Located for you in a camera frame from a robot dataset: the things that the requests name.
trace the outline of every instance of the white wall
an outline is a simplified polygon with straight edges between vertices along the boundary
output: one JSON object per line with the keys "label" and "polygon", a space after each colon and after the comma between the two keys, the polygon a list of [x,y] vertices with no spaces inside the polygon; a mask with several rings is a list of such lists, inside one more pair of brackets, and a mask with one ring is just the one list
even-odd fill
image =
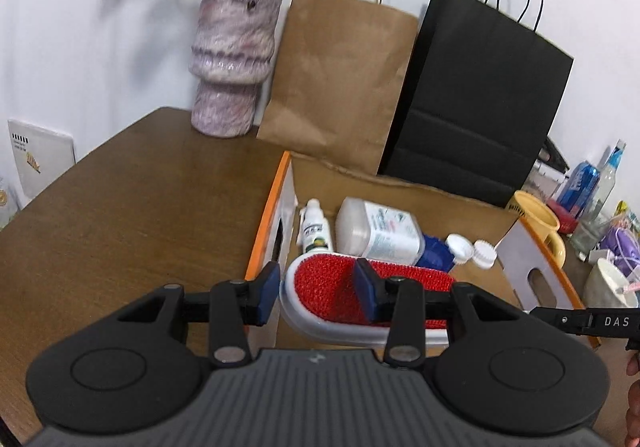
{"label": "white wall", "polygon": [[[384,0],[414,14],[427,1]],[[524,1],[504,5],[516,14]],[[7,117],[71,134],[82,158],[158,106],[190,107],[196,81],[187,66],[198,2],[0,0],[1,170],[17,181]],[[532,23],[534,10],[526,23]],[[625,138],[628,148],[612,198],[624,197],[636,210],[638,12],[640,0],[545,0],[539,27],[575,57],[552,138],[571,164],[583,158],[597,162],[607,146]]]}

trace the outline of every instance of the cardboard box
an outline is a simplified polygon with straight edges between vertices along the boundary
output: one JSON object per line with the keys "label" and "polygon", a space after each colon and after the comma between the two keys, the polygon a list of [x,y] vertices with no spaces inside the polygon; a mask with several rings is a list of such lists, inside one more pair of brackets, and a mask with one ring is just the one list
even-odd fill
{"label": "cardboard box", "polygon": [[[333,225],[347,196],[411,212],[422,232],[431,236],[458,233],[471,242],[484,239],[497,246],[498,261],[493,268],[481,270],[472,261],[456,265],[451,275],[458,281],[473,283],[525,310],[537,305],[583,308],[544,243],[516,214],[435,188],[355,173],[289,152],[283,154],[274,178],[246,279],[253,279],[272,259],[280,263],[284,274],[287,265],[300,255],[296,245],[298,209],[308,199],[319,199]],[[265,327],[250,330],[252,349],[276,344],[282,348],[327,347],[300,336],[279,318],[279,309],[274,308]],[[598,344],[597,339],[590,342]]]}

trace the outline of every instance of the spray bottle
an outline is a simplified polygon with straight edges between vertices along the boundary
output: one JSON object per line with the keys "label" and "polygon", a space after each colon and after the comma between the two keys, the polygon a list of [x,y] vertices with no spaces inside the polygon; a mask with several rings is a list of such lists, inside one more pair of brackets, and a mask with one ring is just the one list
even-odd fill
{"label": "spray bottle", "polygon": [[320,202],[315,198],[311,198],[306,203],[306,207],[300,209],[298,244],[302,246],[302,253],[307,253],[314,249],[324,249],[327,252],[334,251],[329,222],[324,217]]}

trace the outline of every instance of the wooden table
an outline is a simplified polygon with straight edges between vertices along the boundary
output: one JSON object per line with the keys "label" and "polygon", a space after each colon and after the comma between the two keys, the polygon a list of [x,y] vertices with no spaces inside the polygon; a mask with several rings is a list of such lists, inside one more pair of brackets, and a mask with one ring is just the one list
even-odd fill
{"label": "wooden table", "polygon": [[[189,119],[162,108],[135,123],[0,233],[0,416],[19,440],[40,429],[24,376],[47,346],[163,284],[202,291],[244,276],[282,149],[204,137]],[[589,268],[569,253],[565,271],[581,293]],[[203,331],[188,343],[200,354]],[[614,445],[632,382],[623,346],[598,353],[612,389],[596,430]]]}

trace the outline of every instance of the human hand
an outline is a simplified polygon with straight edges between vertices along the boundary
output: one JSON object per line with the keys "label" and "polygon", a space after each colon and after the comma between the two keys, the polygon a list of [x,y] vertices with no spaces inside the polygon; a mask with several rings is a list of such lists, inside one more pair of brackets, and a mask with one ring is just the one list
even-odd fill
{"label": "human hand", "polygon": [[[626,373],[630,377],[640,371],[638,354],[634,354],[626,365]],[[636,380],[629,388],[629,409],[626,411],[625,447],[640,445],[640,380]]]}

